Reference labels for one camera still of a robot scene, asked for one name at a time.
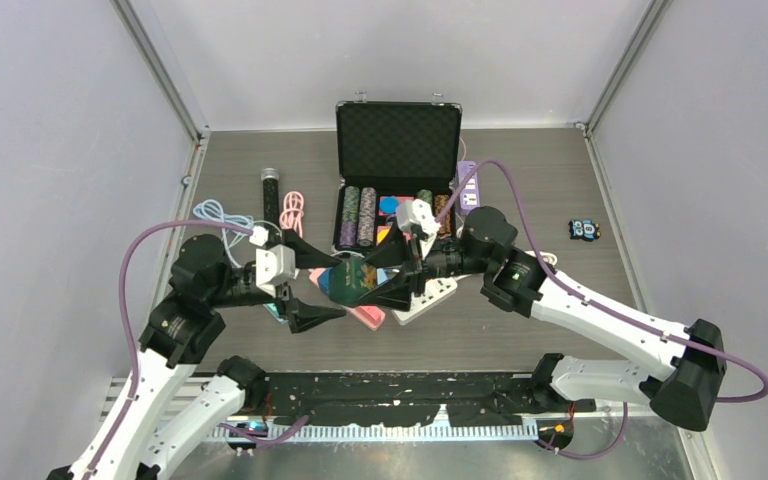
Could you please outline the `blue cube socket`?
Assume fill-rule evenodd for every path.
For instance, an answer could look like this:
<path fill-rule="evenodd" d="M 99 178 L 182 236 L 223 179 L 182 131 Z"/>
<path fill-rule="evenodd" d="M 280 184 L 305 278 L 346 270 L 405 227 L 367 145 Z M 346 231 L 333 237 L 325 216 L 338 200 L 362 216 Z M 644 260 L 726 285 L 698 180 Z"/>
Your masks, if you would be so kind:
<path fill-rule="evenodd" d="M 330 269 L 325 269 L 317 278 L 317 285 L 320 291 L 328 296 L 330 292 Z"/>

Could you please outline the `dark green cube adapter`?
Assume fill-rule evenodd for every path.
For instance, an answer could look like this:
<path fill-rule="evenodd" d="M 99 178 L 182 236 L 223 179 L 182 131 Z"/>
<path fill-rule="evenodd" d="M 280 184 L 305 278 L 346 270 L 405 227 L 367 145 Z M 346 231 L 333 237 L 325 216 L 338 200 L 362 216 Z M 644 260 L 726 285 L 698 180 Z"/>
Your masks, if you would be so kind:
<path fill-rule="evenodd" d="M 377 269 L 361 257 L 351 257 L 327 273 L 328 298 L 341 306 L 354 308 L 378 286 Z"/>

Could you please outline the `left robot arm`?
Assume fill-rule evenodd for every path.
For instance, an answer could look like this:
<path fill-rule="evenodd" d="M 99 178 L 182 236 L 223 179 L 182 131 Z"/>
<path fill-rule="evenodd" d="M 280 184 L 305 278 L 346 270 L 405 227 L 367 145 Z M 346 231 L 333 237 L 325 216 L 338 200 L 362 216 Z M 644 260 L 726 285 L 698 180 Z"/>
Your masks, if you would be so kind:
<path fill-rule="evenodd" d="M 180 247 L 169 294 L 140 337 L 126 335 L 132 370 L 98 433 L 81 456 L 52 470 L 52 479 L 169 479 L 198 444 L 229 416 L 258 412 L 267 398 L 265 372 L 238 355 L 224 360 L 205 389 L 167 424 L 171 401 L 225 328 L 222 308 L 273 303 L 293 333 L 344 316 L 307 305 L 289 285 L 300 269 L 334 267 L 340 258 L 285 229 L 276 243 L 254 236 L 254 261 L 233 266 L 221 239 L 195 235 Z"/>

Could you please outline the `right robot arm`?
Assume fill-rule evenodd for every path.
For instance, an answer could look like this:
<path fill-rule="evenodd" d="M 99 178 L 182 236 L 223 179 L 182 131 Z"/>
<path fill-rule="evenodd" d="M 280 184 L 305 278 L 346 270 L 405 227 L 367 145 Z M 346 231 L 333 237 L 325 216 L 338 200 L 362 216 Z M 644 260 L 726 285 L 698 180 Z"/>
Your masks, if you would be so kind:
<path fill-rule="evenodd" d="M 716 354 L 724 346 L 718 326 L 650 316 L 586 288 L 517 248 L 517 229 L 494 207 L 473 210 L 454 240 L 437 240 L 435 224 L 423 201 L 399 207 L 385 239 L 364 258 L 398 272 L 364 294 L 363 303 L 406 311 L 431 279 L 479 275 L 481 294 L 500 310 L 566 328 L 620 356 L 544 355 L 530 385 L 537 406 L 551 411 L 582 399 L 641 404 L 677 427 L 707 429 L 727 371 Z"/>

